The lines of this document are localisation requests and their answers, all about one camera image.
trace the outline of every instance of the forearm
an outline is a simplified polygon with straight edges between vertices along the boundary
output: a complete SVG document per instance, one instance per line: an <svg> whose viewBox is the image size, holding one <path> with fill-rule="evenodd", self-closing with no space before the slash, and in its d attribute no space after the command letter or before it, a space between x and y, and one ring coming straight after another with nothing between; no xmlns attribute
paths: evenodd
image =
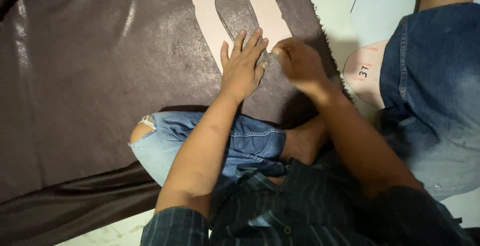
<svg viewBox="0 0 480 246"><path fill-rule="evenodd" d="M177 152L158 197L156 211L187 206L208 214L238 104L219 94Z"/></svg>
<svg viewBox="0 0 480 246"><path fill-rule="evenodd" d="M392 186L423 189L423 184L339 90L316 90L310 97L341 161L366 195L373 197Z"/></svg>

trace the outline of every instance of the glitter fabric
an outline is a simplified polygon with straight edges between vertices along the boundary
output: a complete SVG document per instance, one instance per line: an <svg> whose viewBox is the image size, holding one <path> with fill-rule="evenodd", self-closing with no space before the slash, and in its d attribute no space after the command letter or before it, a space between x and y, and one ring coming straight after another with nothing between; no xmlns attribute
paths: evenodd
<svg viewBox="0 0 480 246"><path fill-rule="evenodd" d="M310 0L276 1L337 78ZM249 0L215 3L232 37L257 28ZM1 141L12 155L0 159L0 201L134 162L126 143L144 115L207 106L220 89L192 0L21 0L0 41ZM312 117L278 62L261 60L270 65L242 112L283 126Z"/></svg>

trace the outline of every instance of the another person's leg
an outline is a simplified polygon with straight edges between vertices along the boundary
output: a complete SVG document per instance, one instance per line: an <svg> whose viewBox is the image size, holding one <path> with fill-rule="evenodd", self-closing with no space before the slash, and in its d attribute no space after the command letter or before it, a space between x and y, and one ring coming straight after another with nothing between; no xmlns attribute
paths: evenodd
<svg viewBox="0 0 480 246"><path fill-rule="evenodd" d="M177 151L202 116L202 112L158 112L144 117L133 130L129 145L160 186ZM291 158L312 164L325 140L325 128L318 116L295 129L281 130L240 115L232 125L216 194L224 194L235 183L239 165L269 170L274 176L284 172L284 163Z"/></svg>
<svg viewBox="0 0 480 246"><path fill-rule="evenodd" d="M438 200L480 187L480 5L422 0L391 37L382 129Z"/></svg>

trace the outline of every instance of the striped shirt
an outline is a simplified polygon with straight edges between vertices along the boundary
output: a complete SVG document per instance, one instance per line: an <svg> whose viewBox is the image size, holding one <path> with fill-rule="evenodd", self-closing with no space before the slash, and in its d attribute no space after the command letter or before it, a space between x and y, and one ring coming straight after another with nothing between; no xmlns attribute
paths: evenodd
<svg viewBox="0 0 480 246"><path fill-rule="evenodd" d="M367 203L345 190L351 181L341 169L293 160L280 186L260 170L237 173L211 223L193 209L166 208L143 228L141 245L475 245L443 205L411 188Z"/></svg>

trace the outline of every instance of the shirt button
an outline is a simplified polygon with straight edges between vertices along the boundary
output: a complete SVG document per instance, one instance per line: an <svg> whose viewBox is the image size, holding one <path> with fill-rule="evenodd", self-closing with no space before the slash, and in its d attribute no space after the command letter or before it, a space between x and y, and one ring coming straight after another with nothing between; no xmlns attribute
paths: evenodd
<svg viewBox="0 0 480 246"><path fill-rule="evenodd" d="M292 233L292 229L291 229L290 226L285 225L285 228L283 229L283 232L285 233L285 235L290 235Z"/></svg>

